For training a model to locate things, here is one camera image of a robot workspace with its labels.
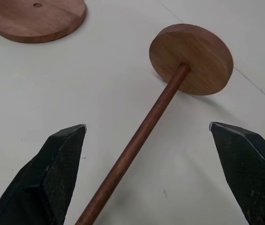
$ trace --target round wooden base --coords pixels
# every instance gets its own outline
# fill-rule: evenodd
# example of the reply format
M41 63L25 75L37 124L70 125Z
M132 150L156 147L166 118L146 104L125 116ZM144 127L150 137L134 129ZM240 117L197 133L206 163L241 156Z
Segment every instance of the round wooden base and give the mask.
M0 0L0 35L44 43L74 32L84 21L84 0Z
M221 91L233 71L226 45L208 30L190 24L163 29L153 40L149 54L154 69L166 82L182 64L189 65L191 71L180 90L193 95Z

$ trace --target wooden rod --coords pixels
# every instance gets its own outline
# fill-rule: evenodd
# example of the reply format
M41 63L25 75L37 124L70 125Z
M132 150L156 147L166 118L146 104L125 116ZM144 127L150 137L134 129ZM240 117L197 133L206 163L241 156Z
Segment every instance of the wooden rod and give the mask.
M102 211L109 197L121 181L132 161L140 151L149 134L159 121L161 115L169 105L180 85L190 71L188 65L179 67L177 73L172 77L156 103L138 128L125 150L91 199L84 212L76 222L76 225L92 225Z

